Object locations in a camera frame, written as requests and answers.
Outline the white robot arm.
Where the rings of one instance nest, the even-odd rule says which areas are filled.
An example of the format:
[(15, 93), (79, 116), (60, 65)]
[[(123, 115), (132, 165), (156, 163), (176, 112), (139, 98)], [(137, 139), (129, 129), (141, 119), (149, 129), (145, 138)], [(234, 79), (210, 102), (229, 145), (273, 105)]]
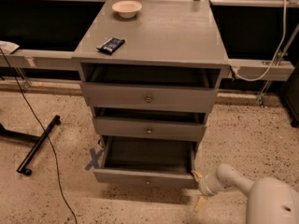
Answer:
[(209, 197), (239, 190), (247, 197), (246, 224), (299, 224), (299, 192), (272, 177), (250, 180), (232, 165), (220, 164), (210, 175), (192, 171), (201, 192), (194, 209), (203, 209)]

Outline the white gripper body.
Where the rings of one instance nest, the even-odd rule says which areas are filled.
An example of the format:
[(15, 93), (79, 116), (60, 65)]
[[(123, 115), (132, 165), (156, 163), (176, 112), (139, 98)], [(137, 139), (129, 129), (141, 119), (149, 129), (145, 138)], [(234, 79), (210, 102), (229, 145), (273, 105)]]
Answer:
[(214, 196), (223, 189), (223, 184), (215, 174), (205, 175), (199, 181), (199, 189), (205, 196)]

